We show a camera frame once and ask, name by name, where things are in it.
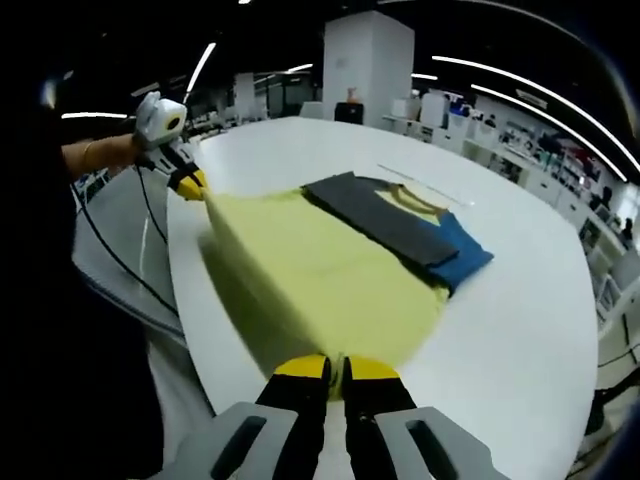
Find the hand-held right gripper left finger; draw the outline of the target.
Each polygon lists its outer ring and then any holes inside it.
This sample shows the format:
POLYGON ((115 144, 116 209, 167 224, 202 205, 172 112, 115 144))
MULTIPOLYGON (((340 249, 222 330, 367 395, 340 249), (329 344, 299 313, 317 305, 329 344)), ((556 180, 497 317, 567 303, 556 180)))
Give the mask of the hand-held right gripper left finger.
POLYGON ((311 479, 324 443, 330 360, 293 358, 253 403, 216 415, 179 447, 166 479, 311 479))

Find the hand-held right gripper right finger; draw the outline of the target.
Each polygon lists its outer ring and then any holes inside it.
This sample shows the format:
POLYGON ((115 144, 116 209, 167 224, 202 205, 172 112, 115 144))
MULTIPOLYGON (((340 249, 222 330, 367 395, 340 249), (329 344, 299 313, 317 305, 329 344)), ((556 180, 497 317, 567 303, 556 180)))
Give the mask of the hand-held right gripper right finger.
POLYGON ((344 359, 346 449, 357 479, 503 479, 491 451, 434 407, 419 407, 399 374, 344 359))

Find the person's left hand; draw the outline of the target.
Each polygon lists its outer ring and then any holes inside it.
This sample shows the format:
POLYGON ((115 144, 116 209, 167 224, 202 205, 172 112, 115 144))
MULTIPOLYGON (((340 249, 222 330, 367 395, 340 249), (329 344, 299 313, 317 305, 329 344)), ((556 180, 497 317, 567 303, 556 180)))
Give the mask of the person's left hand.
POLYGON ((148 146, 148 130, 151 125, 157 103, 161 99, 159 91, 148 92, 136 109, 134 141, 141 148, 148 146))

